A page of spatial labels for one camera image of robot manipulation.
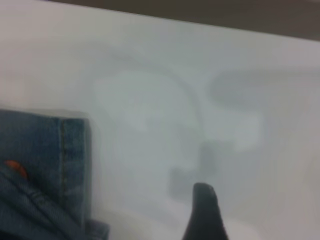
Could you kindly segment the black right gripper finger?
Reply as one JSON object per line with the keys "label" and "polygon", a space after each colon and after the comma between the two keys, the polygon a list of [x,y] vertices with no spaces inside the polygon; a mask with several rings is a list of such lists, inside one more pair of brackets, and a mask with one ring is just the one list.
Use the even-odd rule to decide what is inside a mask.
{"label": "black right gripper finger", "polygon": [[228,240],[218,198],[207,183],[195,183],[191,215],[182,237],[184,240]]}

